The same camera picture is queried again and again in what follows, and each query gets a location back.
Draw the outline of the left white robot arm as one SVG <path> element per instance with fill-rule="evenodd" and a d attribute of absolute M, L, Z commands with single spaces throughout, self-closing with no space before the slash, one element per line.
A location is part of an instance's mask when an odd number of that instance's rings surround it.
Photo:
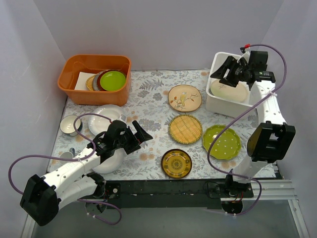
<path fill-rule="evenodd" d="M 106 131 L 99 133 L 76 156 L 75 161 L 42 177 L 30 177 L 20 206 L 39 226 L 44 226 L 54 219 L 60 209 L 78 199 L 103 197 L 106 181 L 93 168 L 112 157 L 118 149 L 131 154 L 140 149 L 143 142 L 153 139 L 137 121 L 132 124 L 135 133 L 125 122 L 114 120 Z"/>

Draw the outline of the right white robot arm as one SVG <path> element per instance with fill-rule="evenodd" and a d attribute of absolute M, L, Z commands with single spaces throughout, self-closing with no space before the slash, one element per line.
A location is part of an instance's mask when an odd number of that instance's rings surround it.
<path fill-rule="evenodd" d="M 273 72 L 267 71 L 268 53 L 250 51 L 244 56 L 227 55 L 222 65 L 217 65 L 217 58 L 211 66 L 210 78 L 236 87 L 240 81 L 249 86 L 254 100 L 236 120 L 252 110 L 258 113 L 259 125 L 247 143 L 247 156 L 233 170 L 226 173 L 224 191 L 230 197 L 246 192 L 250 182 L 262 168 L 277 160 L 282 160 L 295 136 L 294 126 L 288 125 L 279 109 Z"/>

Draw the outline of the woven plate in bin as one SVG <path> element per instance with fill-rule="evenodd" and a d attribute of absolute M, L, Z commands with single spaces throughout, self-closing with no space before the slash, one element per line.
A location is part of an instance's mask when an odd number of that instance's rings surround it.
<path fill-rule="evenodd" d="M 96 75 L 92 75 L 90 76 L 87 80 L 86 80 L 86 87 L 89 91 L 94 91 L 93 88 L 93 81 Z"/>

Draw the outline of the orange plastic bin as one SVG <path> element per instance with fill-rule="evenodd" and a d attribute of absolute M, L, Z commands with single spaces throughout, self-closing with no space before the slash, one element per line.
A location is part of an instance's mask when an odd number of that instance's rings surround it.
<path fill-rule="evenodd" d="M 113 92 L 75 89 L 80 72 L 97 74 L 103 70 L 123 72 L 126 75 L 123 87 Z M 118 55 L 74 55 L 66 61 L 57 84 L 76 104 L 123 106 L 128 101 L 131 88 L 131 60 Z"/>

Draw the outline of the white scalloped plate front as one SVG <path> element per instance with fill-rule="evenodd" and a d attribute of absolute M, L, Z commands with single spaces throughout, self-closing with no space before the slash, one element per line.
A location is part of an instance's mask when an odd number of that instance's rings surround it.
<path fill-rule="evenodd" d="M 99 174 L 112 173 L 121 166 L 125 156 L 126 156 L 126 153 L 123 148 L 117 149 L 113 156 L 106 159 L 103 163 L 101 163 L 97 167 L 94 167 L 93 171 Z"/>

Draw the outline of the beige green leaf plate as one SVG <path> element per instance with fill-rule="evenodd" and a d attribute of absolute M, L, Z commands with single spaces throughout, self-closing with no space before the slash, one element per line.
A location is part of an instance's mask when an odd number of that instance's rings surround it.
<path fill-rule="evenodd" d="M 238 83 L 236 87 L 231 87 L 220 83 L 219 79 L 211 83 L 210 90 L 214 96 L 240 103 L 246 101 L 249 95 L 249 91 L 244 84 Z"/>

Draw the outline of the white paper sheet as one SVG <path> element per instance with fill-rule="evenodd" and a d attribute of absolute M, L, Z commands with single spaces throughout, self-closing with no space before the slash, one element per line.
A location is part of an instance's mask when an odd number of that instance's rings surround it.
<path fill-rule="evenodd" d="M 86 86 L 86 81 L 92 77 L 95 76 L 93 73 L 86 73 L 86 72 L 79 72 L 79 76 L 75 85 L 75 90 L 81 90 L 81 91 L 89 91 L 88 87 Z"/>

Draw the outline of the aluminium frame rail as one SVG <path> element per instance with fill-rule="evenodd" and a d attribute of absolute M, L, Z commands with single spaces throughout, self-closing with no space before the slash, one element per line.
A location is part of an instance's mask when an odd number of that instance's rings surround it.
<path fill-rule="evenodd" d="M 182 145 L 173 141 L 168 125 L 178 115 L 170 107 L 151 106 L 139 111 L 127 109 L 128 122 L 137 120 L 153 140 L 126 157 L 106 179 L 163 182 L 160 168 L 163 153 L 180 148 L 189 153 L 193 168 L 186 181 L 223 178 L 208 164 L 200 141 Z M 91 216 L 93 206 L 74 202 L 63 208 L 48 225 L 32 224 L 25 229 L 32 238 L 306 238 L 307 229 L 298 204 L 298 195 L 290 180 L 278 179 L 276 166 L 261 172 L 260 183 L 253 183 L 253 198 L 243 199 L 247 214 L 232 217 L 216 209 L 216 200 L 205 194 L 188 194 L 180 207 L 160 202 L 153 208 L 106 210 L 99 219 Z"/>

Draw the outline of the green polka dot plate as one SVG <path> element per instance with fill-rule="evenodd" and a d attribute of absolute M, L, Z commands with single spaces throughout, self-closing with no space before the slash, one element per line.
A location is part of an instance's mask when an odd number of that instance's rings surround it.
<path fill-rule="evenodd" d="M 213 125 L 205 131 L 202 144 L 206 151 L 209 150 L 211 143 L 224 128 L 225 125 Z M 213 145 L 210 155 L 218 160 L 231 160 L 238 156 L 240 150 L 240 137 L 234 130 L 229 128 Z"/>

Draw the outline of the white plastic bin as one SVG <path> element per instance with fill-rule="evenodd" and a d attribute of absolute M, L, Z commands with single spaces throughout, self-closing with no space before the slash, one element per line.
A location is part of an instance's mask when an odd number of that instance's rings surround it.
<path fill-rule="evenodd" d="M 240 82 L 240 83 L 244 84 L 244 86 L 249 91 L 249 95 L 246 101 L 240 103 L 240 102 L 229 101 L 229 100 L 214 96 L 211 93 L 210 86 L 211 86 L 211 83 L 215 80 L 216 80 L 215 78 L 209 77 L 207 86 L 206 86 L 206 93 L 207 93 L 206 109 L 208 111 L 236 118 L 239 115 L 241 115 L 244 111 L 252 107 L 252 104 L 250 103 L 250 89 L 249 89 L 249 86 L 245 82 Z"/>

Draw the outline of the grey plate in bin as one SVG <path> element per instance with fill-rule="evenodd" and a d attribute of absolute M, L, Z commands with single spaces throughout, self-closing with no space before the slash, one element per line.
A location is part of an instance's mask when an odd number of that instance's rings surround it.
<path fill-rule="evenodd" d="M 93 82 L 92 82 L 92 87 L 94 91 L 100 91 L 100 88 L 98 87 L 98 77 L 99 77 L 99 73 L 95 75 L 95 77 L 93 78 Z"/>

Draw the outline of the lime green plate in bin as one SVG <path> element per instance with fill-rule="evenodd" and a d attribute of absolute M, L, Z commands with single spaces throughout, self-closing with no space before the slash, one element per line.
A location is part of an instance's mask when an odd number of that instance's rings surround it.
<path fill-rule="evenodd" d="M 107 71 L 100 77 L 100 86 L 106 91 L 117 91 L 126 82 L 126 76 L 120 71 Z"/>

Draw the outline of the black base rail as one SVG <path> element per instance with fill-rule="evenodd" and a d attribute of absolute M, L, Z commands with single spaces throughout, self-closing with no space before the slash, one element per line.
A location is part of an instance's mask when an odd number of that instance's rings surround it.
<path fill-rule="evenodd" d="M 206 207 L 223 209 L 234 207 L 240 213 L 242 200 L 257 199 L 260 192 L 257 182 L 238 185 L 225 179 L 181 180 L 110 180 L 89 174 L 57 192 L 59 206 L 64 207 L 78 199 L 105 199 L 118 208 L 176 208 Z"/>

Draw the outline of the floral patterned table mat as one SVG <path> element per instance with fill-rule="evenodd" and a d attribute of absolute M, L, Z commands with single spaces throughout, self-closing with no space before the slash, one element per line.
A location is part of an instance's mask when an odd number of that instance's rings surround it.
<path fill-rule="evenodd" d="M 169 105 L 168 93 L 172 87 L 179 84 L 192 85 L 200 91 L 203 101 L 197 110 L 189 114 L 199 120 L 203 132 L 213 125 L 227 125 L 233 120 L 206 110 L 206 86 L 209 73 L 204 70 L 133 71 L 131 77 L 129 98 L 123 106 L 128 125 L 134 129 L 131 122 L 136 120 L 154 139 L 143 143 L 142 149 L 126 156 L 121 166 L 116 171 L 104 175 L 104 178 L 106 180 L 169 179 L 162 171 L 160 162 L 166 151 L 175 148 L 186 151 L 192 159 L 193 167 L 186 179 L 224 178 L 225 174 L 209 165 L 202 139 L 190 145 L 182 145 L 175 142 L 168 133 L 171 120 L 181 114 Z M 241 119 L 230 127 L 241 139 L 241 150 L 238 156 L 229 161 L 211 158 L 214 166 L 229 171 L 244 159 L 246 143 L 257 126 L 257 120 L 257 115 L 253 112 L 247 119 Z M 67 136 L 59 130 L 52 156 L 59 157 L 70 148 L 74 148 L 75 154 L 78 154 L 87 144 L 88 141 L 81 136 Z"/>

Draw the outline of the dark brown plate in bin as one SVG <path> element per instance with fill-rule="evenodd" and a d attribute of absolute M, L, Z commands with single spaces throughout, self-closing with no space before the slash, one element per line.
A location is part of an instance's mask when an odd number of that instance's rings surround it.
<path fill-rule="evenodd" d="M 100 91 L 106 91 L 102 86 L 101 86 L 101 77 L 103 75 L 105 75 L 107 72 L 109 72 L 109 70 L 104 70 L 101 71 L 100 73 L 98 73 L 98 77 L 97 77 L 97 87 Z"/>

